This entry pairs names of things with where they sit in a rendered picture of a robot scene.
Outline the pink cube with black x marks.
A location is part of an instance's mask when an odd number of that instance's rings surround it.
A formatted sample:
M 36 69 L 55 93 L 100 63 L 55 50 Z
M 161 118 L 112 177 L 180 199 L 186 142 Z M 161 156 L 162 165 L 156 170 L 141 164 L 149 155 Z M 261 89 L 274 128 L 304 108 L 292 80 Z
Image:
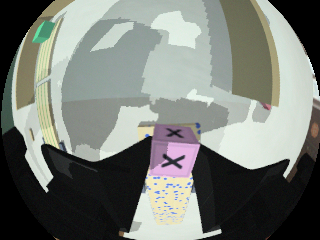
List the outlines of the pink cube with black x marks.
M 149 175 L 189 179 L 199 149 L 199 140 L 191 127 L 155 123 Z

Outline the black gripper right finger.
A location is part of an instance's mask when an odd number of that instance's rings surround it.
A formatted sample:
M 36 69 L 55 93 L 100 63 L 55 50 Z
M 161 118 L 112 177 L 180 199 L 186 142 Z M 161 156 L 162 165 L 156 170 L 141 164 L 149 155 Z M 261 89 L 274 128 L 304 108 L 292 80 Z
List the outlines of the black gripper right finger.
M 220 224 L 247 204 L 257 189 L 283 176 L 289 161 L 285 159 L 267 167 L 248 169 L 200 143 L 192 179 L 203 233 L 221 229 Z

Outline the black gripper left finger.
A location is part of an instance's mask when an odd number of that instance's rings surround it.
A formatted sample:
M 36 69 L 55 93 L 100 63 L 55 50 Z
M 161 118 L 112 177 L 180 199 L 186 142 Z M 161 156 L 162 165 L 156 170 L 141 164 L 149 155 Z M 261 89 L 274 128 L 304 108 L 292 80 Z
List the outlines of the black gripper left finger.
M 99 200 L 120 231 L 129 233 L 151 167 L 151 144 L 152 136 L 147 136 L 100 161 L 80 159 L 45 143 L 41 152 L 52 176 Z

